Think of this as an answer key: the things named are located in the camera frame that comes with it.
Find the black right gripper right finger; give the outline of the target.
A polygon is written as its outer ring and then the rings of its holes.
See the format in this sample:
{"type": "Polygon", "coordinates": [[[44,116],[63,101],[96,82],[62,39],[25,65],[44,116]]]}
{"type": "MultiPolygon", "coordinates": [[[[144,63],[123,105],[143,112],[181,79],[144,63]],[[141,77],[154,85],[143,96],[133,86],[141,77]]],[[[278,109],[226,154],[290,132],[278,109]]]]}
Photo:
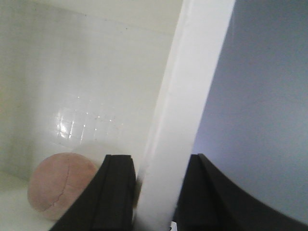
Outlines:
{"type": "Polygon", "coordinates": [[[192,154],[174,214],[179,231],[306,231],[307,225],[257,200],[204,154],[192,154]]]}

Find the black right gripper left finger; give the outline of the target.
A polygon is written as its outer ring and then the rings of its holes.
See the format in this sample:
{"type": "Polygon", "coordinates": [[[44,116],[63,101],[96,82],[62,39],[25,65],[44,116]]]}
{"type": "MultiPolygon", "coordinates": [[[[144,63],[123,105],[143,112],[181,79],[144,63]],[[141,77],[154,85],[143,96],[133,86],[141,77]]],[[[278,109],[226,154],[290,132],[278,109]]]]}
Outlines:
{"type": "Polygon", "coordinates": [[[83,193],[53,231],[130,231],[136,184],[129,155],[107,155],[83,193]]]}

